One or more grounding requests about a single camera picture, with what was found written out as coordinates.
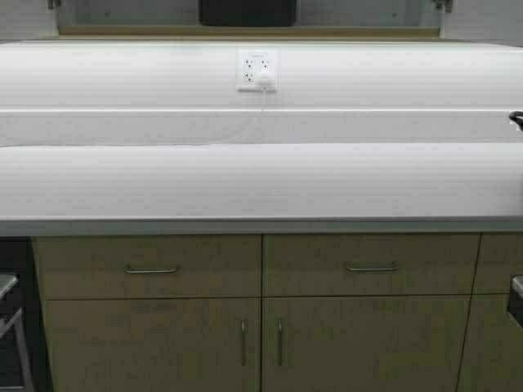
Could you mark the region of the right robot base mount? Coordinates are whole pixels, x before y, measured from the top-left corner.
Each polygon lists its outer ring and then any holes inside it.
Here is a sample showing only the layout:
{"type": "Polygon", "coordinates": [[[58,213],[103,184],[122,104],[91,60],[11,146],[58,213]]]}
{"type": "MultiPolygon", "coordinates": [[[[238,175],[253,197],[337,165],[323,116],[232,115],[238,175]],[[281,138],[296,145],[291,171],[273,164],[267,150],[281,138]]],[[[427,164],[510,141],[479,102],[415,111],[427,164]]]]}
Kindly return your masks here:
{"type": "Polygon", "coordinates": [[[512,277],[510,292],[507,303],[507,312],[518,323],[523,326],[523,276],[512,277]]]}

